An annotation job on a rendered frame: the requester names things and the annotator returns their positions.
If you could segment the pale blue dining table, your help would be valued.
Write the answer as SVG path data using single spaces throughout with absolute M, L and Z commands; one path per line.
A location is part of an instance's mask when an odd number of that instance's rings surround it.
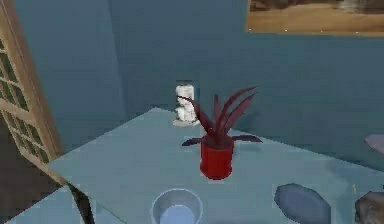
M 354 224 L 355 201 L 384 187 L 384 172 L 269 139 L 236 143 L 232 174 L 212 181 L 200 172 L 199 146 L 183 144 L 201 128 L 175 127 L 173 118 L 153 108 L 49 166 L 125 224 L 151 224 L 153 201 L 174 188 L 201 198 L 202 224 L 294 224 L 274 201 L 289 183 L 317 191 L 331 224 Z

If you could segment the red potted house plant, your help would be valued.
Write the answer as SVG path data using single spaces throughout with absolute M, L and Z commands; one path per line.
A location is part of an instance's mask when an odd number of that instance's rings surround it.
M 259 137 L 254 135 L 228 135 L 234 123 L 248 108 L 255 94 L 247 96 L 232 111 L 229 111 L 231 105 L 242 94 L 251 90 L 254 90 L 254 87 L 238 90 L 227 99 L 224 105 L 220 104 L 218 95 L 215 95 L 213 105 L 214 120 L 208 117 L 195 100 L 179 96 L 179 99 L 186 100 L 193 106 L 197 120 L 205 130 L 203 137 L 188 139 L 182 145 L 200 144 L 200 171 L 208 179 L 223 180 L 231 175 L 236 141 L 262 142 Z

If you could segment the pale blue bowl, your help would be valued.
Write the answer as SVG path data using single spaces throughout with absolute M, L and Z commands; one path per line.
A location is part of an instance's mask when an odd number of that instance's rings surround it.
M 153 201 L 150 214 L 152 224 L 200 224 L 203 203 L 189 189 L 169 189 Z

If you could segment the blue-grey oval plate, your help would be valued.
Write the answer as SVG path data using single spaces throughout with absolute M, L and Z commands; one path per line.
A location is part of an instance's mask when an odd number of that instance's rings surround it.
M 331 224 L 331 206 L 313 189 L 295 183 L 280 185 L 274 201 L 288 219 L 298 224 Z

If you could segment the framed brown landscape picture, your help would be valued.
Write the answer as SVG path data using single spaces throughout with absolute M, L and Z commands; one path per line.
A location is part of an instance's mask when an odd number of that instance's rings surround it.
M 384 0 L 248 0 L 254 33 L 384 37 Z

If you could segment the wooden framed window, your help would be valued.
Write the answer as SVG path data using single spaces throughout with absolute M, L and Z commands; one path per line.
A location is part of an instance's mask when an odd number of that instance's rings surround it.
M 64 185 L 48 167 L 63 150 L 14 0 L 0 0 L 0 114 L 20 154 Z

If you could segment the pale grey flat object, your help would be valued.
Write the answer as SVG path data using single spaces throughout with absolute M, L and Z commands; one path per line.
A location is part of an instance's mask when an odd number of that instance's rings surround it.
M 373 150 L 384 155 L 384 134 L 372 134 L 365 138 L 364 142 Z

